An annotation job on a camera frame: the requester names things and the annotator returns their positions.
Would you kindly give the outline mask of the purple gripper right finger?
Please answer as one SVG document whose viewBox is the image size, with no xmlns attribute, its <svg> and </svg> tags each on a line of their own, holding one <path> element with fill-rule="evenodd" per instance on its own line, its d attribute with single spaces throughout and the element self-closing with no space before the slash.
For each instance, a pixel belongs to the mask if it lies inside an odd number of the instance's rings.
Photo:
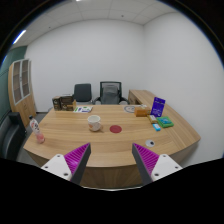
<svg viewBox="0 0 224 224">
<path fill-rule="evenodd" d="M 167 154 L 158 155 L 136 143 L 132 145 L 132 154 L 144 185 L 182 169 L 182 167 Z"/>
</svg>

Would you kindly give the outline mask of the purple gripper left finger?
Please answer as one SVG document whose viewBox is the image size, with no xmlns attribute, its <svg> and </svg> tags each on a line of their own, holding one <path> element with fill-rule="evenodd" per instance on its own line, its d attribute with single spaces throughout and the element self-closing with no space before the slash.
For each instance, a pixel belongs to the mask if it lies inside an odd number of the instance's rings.
<svg viewBox="0 0 224 224">
<path fill-rule="evenodd" d="M 91 145 L 87 143 L 66 155 L 56 154 L 42 166 L 42 169 L 79 185 L 90 154 Z"/>
</svg>

